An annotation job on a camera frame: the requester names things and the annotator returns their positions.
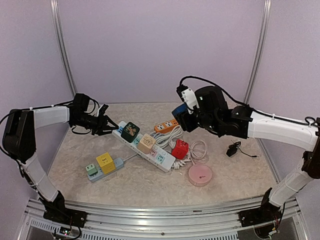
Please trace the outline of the orange power strip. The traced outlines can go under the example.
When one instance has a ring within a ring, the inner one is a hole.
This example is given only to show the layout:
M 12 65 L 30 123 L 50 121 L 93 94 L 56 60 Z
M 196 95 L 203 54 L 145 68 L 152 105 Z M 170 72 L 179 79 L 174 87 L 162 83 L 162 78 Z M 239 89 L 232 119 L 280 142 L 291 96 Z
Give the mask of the orange power strip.
M 154 126 L 154 131 L 156 133 L 166 134 L 173 130 L 174 127 L 178 126 L 176 119 L 172 119 Z

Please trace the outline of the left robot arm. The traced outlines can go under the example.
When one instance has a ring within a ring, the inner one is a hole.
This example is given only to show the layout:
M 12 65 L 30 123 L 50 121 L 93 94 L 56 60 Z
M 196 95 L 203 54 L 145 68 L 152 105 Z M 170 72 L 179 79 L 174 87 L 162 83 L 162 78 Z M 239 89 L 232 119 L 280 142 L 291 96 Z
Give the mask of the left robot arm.
M 21 176 L 37 192 L 46 210 L 61 223 L 70 218 L 70 211 L 38 160 L 36 129 L 67 123 L 71 129 L 82 127 L 93 136 L 117 130 L 118 125 L 105 114 L 107 104 L 102 105 L 96 115 L 88 112 L 92 100 L 84 93 L 77 93 L 73 100 L 51 106 L 12 109 L 2 119 L 6 125 L 1 151 L 18 164 Z

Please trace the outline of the long white power strip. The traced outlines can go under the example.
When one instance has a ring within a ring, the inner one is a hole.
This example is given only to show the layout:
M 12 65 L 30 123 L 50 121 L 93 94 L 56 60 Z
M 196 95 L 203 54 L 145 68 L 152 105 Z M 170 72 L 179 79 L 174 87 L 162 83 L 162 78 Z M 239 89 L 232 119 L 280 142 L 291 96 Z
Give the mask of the long white power strip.
M 171 171 L 176 158 L 156 145 L 156 140 L 149 134 L 141 134 L 140 128 L 133 122 L 121 121 L 112 135 L 165 173 Z

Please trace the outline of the left aluminium frame post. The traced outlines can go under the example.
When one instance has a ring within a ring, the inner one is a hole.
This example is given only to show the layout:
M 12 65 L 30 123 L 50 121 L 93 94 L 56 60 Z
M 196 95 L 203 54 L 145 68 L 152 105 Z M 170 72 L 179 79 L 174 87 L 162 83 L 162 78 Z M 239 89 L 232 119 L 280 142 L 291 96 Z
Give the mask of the left aluminium frame post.
M 63 69 L 66 75 L 67 84 L 69 86 L 70 92 L 74 97 L 77 93 L 77 87 L 73 78 L 71 65 L 68 58 L 67 48 L 64 40 L 59 3 L 57 0 L 50 0 L 49 2 L 50 2 L 54 31 L 57 38 L 57 44 L 58 44 L 58 49 L 59 49 Z

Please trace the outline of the red cube socket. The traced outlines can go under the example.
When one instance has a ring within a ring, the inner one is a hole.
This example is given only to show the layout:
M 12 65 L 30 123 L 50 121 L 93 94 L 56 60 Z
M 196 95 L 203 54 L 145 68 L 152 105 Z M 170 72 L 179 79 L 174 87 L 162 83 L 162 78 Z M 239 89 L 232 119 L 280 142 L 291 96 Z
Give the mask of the red cube socket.
M 175 146 L 171 150 L 171 155 L 178 160 L 183 160 L 189 152 L 189 144 L 181 139 L 177 139 Z

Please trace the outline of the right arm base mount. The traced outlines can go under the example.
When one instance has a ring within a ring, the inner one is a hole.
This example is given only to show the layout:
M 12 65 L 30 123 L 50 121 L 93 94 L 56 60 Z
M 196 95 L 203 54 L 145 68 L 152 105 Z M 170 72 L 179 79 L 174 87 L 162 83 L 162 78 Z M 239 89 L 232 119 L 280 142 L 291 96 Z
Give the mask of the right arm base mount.
M 263 201 L 257 208 L 242 210 L 238 217 L 242 227 L 259 225 L 281 218 L 280 207 L 274 206 L 268 201 Z

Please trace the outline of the beige cube adapter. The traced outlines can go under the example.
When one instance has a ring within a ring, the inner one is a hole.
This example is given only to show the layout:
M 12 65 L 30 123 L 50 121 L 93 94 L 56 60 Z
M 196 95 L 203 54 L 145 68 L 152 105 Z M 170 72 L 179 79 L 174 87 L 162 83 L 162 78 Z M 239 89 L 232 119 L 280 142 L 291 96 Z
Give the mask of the beige cube adapter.
M 151 149 L 153 148 L 155 143 L 156 143 L 156 139 L 153 138 L 151 135 L 145 133 L 142 136 L 142 138 L 139 140 L 137 149 L 147 155 L 151 152 Z

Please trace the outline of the aluminium frame post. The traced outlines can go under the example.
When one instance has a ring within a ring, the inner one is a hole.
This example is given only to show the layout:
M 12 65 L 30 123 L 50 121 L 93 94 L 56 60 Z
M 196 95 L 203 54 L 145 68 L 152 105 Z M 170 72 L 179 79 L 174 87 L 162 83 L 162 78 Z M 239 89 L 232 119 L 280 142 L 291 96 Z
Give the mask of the aluminium frame post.
M 69 86 L 70 92 L 74 97 L 77 93 L 77 87 L 73 78 L 71 65 L 68 58 L 67 48 L 64 40 L 59 3 L 57 0 L 50 0 L 49 2 L 50 2 L 54 31 L 57 38 L 57 44 L 58 44 L 58 49 L 59 49 L 63 69 L 66 75 L 67 84 Z
M 258 35 L 257 47 L 255 50 L 255 55 L 254 55 L 253 65 L 250 72 L 248 86 L 244 95 L 245 104 L 249 104 L 254 91 L 255 83 L 257 81 L 257 75 L 259 72 L 259 67 L 262 60 L 268 27 L 269 27 L 271 7 L 272 7 L 272 1 L 265 0 L 263 5 L 263 12 L 262 12 L 261 25 L 260 25 L 259 35 Z

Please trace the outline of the pink round socket hub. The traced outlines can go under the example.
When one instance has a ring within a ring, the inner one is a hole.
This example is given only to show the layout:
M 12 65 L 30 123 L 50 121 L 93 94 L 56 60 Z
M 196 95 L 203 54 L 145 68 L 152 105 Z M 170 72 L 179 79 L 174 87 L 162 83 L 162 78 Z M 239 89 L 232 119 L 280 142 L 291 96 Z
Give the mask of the pink round socket hub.
M 192 165 L 188 170 L 188 180 L 196 187 L 206 186 L 211 181 L 212 177 L 213 172 L 211 168 L 202 163 Z

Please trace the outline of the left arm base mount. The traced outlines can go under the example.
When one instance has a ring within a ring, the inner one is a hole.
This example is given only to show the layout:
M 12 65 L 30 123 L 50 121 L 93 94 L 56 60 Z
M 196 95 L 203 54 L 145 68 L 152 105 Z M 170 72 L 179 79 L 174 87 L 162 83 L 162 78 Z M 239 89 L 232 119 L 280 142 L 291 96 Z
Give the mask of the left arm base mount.
M 56 223 L 83 228 L 87 221 L 88 213 L 81 210 L 66 208 L 59 210 L 56 207 L 45 205 L 43 218 Z

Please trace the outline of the blue cube adapter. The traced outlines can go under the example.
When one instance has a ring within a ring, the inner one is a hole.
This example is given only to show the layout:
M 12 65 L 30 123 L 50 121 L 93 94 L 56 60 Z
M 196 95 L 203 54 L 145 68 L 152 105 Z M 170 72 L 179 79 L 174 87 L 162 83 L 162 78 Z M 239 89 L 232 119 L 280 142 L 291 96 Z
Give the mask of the blue cube adapter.
M 177 106 L 172 112 L 173 117 L 175 118 L 175 120 L 178 122 L 178 124 L 181 123 L 183 116 L 185 114 L 189 114 L 188 112 L 188 108 L 187 105 L 185 103 Z

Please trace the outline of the yellow cube adapter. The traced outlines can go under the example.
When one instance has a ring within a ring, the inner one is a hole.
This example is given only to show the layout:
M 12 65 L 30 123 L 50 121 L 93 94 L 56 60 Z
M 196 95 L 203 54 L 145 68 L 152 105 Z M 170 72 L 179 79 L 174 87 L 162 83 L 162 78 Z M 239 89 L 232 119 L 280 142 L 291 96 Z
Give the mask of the yellow cube adapter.
M 114 160 L 108 152 L 97 156 L 96 161 L 105 175 L 113 172 L 116 169 Z

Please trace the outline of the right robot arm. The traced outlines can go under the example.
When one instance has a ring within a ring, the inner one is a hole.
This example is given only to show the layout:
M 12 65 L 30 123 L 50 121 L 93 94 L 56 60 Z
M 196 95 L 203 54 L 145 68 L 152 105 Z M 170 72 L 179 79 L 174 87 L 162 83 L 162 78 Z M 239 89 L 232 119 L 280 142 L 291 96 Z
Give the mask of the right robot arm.
M 256 218 L 266 222 L 287 199 L 320 177 L 320 122 L 302 122 L 258 111 L 239 103 L 229 108 L 223 90 L 205 86 L 196 91 L 186 85 L 176 89 L 183 105 L 172 114 L 182 129 L 202 128 L 217 136 L 265 139 L 304 149 L 302 160 L 280 183 L 267 190 Z

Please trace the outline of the light green plug adapter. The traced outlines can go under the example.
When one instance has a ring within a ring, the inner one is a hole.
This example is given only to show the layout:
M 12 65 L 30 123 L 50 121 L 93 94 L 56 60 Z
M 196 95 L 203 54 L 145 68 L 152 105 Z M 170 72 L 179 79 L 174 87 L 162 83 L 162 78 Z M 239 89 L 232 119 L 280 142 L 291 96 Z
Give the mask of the light green plug adapter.
M 97 170 L 96 166 L 93 163 L 87 165 L 85 167 L 85 170 L 87 172 L 87 175 L 90 176 L 90 177 L 92 177 L 92 176 L 94 176 L 94 175 L 96 175 L 98 173 L 98 170 Z

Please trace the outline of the aluminium front rail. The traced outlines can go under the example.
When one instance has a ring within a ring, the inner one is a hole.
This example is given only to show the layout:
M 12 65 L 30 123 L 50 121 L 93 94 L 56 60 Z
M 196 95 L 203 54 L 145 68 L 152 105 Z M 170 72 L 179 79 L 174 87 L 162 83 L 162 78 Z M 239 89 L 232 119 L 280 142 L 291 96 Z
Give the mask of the aluminium front rail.
M 130 207 L 66 201 L 66 206 L 88 213 L 80 240 L 237 240 L 257 239 L 253 226 L 243 227 L 242 210 L 258 207 L 261 197 L 207 205 Z M 18 240 L 52 240 L 51 233 L 66 225 L 43 218 L 44 207 L 35 199 L 27 203 Z M 309 240 L 298 202 L 292 198 L 278 233 L 272 240 Z

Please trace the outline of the right aluminium frame post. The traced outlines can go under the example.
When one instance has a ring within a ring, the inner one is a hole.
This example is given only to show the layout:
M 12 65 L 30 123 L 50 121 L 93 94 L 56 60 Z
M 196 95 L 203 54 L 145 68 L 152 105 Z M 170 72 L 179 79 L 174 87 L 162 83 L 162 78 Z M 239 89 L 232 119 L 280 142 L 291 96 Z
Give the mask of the right aluminium frame post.
M 257 75 L 259 72 L 259 67 L 262 60 L 268 27 L 269 27 L 271 7 L 272 7 L 272 1 L 265 0 L 263 5 L 263 12 L 262 12 L 261 25 L 260 25 L 259 35 L 258 35 L 257 47 L 255 50 L 255 55 L 254 55 L 253 65 L 250 72 L 248 86 L 244 95 L 245 104 L 249 104 L 254 91 L 255 83 L 257 81 Z

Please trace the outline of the dark green cube adapter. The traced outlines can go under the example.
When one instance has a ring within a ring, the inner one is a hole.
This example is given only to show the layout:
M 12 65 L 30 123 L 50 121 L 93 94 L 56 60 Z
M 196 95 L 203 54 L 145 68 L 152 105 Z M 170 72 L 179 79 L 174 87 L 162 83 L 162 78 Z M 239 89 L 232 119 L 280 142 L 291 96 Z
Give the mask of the dark green cube adapter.
M 129 143 L 132 143 L 140 132 L 140 128 L 133 122 L 128 122 L 123 128 L 121 137 Z

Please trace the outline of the black charger plug with cable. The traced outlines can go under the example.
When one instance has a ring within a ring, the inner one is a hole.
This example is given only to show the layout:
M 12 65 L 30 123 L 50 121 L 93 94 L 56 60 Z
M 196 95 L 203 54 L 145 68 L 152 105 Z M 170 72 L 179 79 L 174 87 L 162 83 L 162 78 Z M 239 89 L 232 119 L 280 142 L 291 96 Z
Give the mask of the black charger plug with cable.
M 258 157 L 258 155 L 250 155 L 250 154 L 244 152 L 244 151 L 241 149 L 241 144 L 242 144 L 241 141 L 232 142 L 232 144 L 230 144 L 230 145 L 228 146 L 228 149 L 227 149 L 227 151 L 226 151 L 226 155 L 231 158 L 231 157 L 234 156 L 238 151 L 240 151 L 242 154 L 244 154 L 244 155 L 246 155 L 246 156 L 248 156 L 248 157 L 250 157 L 250 158 L 257 158 L 257 157 Z

